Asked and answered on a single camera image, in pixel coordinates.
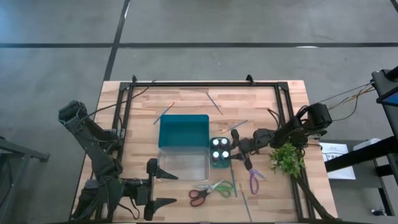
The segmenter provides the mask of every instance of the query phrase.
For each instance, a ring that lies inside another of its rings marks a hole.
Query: concrete floor
[[[113,42],[124,0],[0,2],[0,43]],[[389,0],[132,0],[121,42],[397,42],[398,13]],[[0,135],[51,153],[32,161],[12,212],[13,223],[67,220],[83,150],[57,121],[80,100],[96,107],[111,49],[0,49]],[[371,72],[397,66],[398,48],[119,49],[111,80],[305,80],[315,103],[365,84]],[[390,136],[377,95],[359,99],[356,113],[333,123],[327,139]],[[326,102],[333,104],[340,98]],[[338,119],[353,104],[333,110]],[[392,200],[394,181],[387,180]],[[333,189],[340,218],[372,217],[377,191]]]

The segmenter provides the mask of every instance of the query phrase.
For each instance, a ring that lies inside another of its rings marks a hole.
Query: paper
[[[319,143],[322,146],[323,161],[329,161],[341,155],[348,153],[347,145],[345,144],[332,144],[332,143]],[[345,179],[355,180],[355,173],[353,167],[346,167],[340,170],[335,170],[328,173],[329,179]]]

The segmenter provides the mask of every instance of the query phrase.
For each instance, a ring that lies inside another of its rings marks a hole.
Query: clear plastic container
[[[158,163],[161,169],[177,176],[178,180],[206,181],[209,178],[207,147],[165,146],[159,149]]]

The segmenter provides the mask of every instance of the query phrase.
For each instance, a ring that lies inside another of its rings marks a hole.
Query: wooden tabletop
[[[296,113],[301,106],[308,105],[307,92],[301,80],[287,81],[290,95]],[[140,93],[142,88],[134,88],[133,95]],[[104,82],[99,98],[98,108],[116,102],[119,82]],[[207,97],[208,93],[220,107],[223,115],[214,107]],[[284,102],[285,117],[288,119]],[[222,133],[236,123],[248,119],[237,130],[240,137],[251,138],[258,128],[276,129],[274,118],[267,112],[270,108],[276,112],[277,104],[273,87],[153,87],[133,99],[126,144],[123,154],[122,178],[147,178],[146,162],[150,158],[157,158],[159,148],[160,122],[153,124],[159,115],[172,102],[173,107],[167,114],[207,114],[210,117],[210,137],[224,136],[231,139],[230,133]],[[95,122],[104,129],[111,128],[114,108],[97,113]],[[200,207],[191,207],[188,192],[198,182],[183,181],[155,181],[154,198],[176,198],[177,202],[162,207],[156,211],[154,222],[249,222],[248,213],[244,205],[239,184],[248,199],[249,210],[254,222],[294,222],[297,221],[289,176],[281,172],[276,174],[270,170],[268,153],[269,147],[260,150],[259,155],[251,156],[253,168],[265,175],[266,180],[260,180],[257,195],[252,195],[249,186],[249,172],[241,161],[233,161],[236,176],[238,197],[234,193],[230,198],[223,198],[218,192],[213,192]],[[337,217],[335,203],[331,194],[325,165],[318,146],[306,148],[305,166],[311,191],[315,194],[326,210]],[[91,161],[85,157],[81,173],[74,209],[78,203],[80,190],[86,179],[91,175]],[[210,178],[200,184],[212,184],[221,179],[231,180],[230,169],[211,169]],[[305,197],[301,192],[300,198],[305,211]],[[122,198],[121,204],[132,209],[128,198]],[[141,216],[138,221],[143,222],[144,206],[140,206]],[[118,207],[114,212],[114,222],[134,222],[132,215],[125,209]]]

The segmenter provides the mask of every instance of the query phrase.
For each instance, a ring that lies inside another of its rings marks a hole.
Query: green plant
[[[286,143],[282,147],[274,149],[269,157],[273,165],[271,169],[274,172],[276,172],[276,169],[280,169],[283,173],[292,174],[297,178],[300,175],[301,167],[304,167],[301,153],[291,143]]]

